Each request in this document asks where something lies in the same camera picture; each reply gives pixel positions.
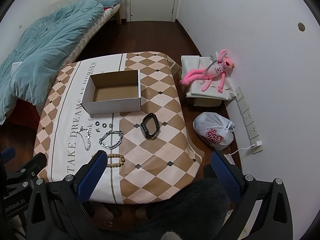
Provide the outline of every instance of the open box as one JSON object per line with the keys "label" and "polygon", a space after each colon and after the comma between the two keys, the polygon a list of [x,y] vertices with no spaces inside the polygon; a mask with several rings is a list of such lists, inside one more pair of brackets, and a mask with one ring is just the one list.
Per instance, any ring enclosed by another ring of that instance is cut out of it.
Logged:
{"label": "open box", "polygon": [[81,105],[90,115],[141,111],[140,71],[90,75]]}

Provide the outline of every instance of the teal comforter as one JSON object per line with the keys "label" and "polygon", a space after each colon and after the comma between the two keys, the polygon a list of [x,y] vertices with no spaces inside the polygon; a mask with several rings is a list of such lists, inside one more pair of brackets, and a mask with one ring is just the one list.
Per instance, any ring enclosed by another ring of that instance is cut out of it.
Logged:
{"label": "teal comforter", "polygon": [[[103,14],[97,0],[82,0],[36,20],[0,65],[0,125],[18,98],[43,107],[65,58]],[[11,75],[14,62],[21,62]]]}

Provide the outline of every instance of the red fabric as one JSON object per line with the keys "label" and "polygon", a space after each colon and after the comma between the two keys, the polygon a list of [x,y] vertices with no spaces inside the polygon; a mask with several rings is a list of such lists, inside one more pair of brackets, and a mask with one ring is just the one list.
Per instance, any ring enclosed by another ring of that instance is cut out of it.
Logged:
{"label": "red fabric", "polygon": [[26,126],[37,131],[40,122],[40,116],[38,115],[35,106],[27,101],[18,99],[14,110],[9,118],[6,119],[6,121]]}

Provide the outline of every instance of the silver chain bracelet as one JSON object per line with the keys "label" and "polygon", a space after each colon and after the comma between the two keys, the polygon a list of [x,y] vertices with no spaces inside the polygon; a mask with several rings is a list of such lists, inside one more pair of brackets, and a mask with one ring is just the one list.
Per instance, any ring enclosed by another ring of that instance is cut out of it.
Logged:
{"label": "silver chain bracelet", "polygon": [[[87,131],[87,132],[88,132],[88,136],[86,136],[86,138],[88,139],[88,147],[87,147],[87,146],[85,146],[84,138],[83,138],[83,136],[82,136],[82,134],[81,134],[81,132],[82,132],[82,131]],[[76,133],[78,133],[78,134],[80,134],[80,135],[81,135],[82,140],[83,140],[83,144],[84,144],[84,148],[85,148],[85,150],[86,150],[86,151],[89,151],[89,150],[90,150],[90,148],[91,148],[91,142],[90,142],[90,134],[89,134],[89,130],[88,130],[87,128],[86,128],[86,129],[84,129],[84,128],[83,128],[83,126],[81,126],[80,130],[78,130]]]}
{"label": "silver chain bracelet", "polygon": [[[114,145],[106,145],[105,143],[103,143],[103,140],[105,138],[107,138],[107,136],[109,136],[110,134],[118,134],[120,139],[114,144]],[[122,131],[113,131],[113,130],[110,130],[109,132],[107,132],[104,136],[102,136],[100,139],[99,139],[99,143],[101,146],[109,149],[109,150],[113,150],[115,148],[117,148],[121,143],[122,143],[122,139],[123,139],[123,132]]]}

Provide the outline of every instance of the pink plush toy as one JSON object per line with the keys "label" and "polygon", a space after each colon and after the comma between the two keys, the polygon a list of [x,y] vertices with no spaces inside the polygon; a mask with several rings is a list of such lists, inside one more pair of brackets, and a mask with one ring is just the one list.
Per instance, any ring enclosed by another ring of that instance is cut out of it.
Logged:
{"label": "pink plush toy", "polygon": [[187,75],[180,81],[180,85],[187,86],[189,85],[193,80],[200,79],[200,80],[206,80],[209,81],[204,85],[202,88],[202,92],[206,91],[208,87],[211,84],[212,78],[217,77],[219,75],[222,75],[221,83],[218,86],[218,92],[222,93],[223,85],[224,85],[224,79],[226,76],[226,69],[233,69],[235,67],[235,64],[229,59],[227,56],[227,51],[222,49],[218,60],[216,62],[213,62],[208,68],[204,69],[193,69],[190,70]]}

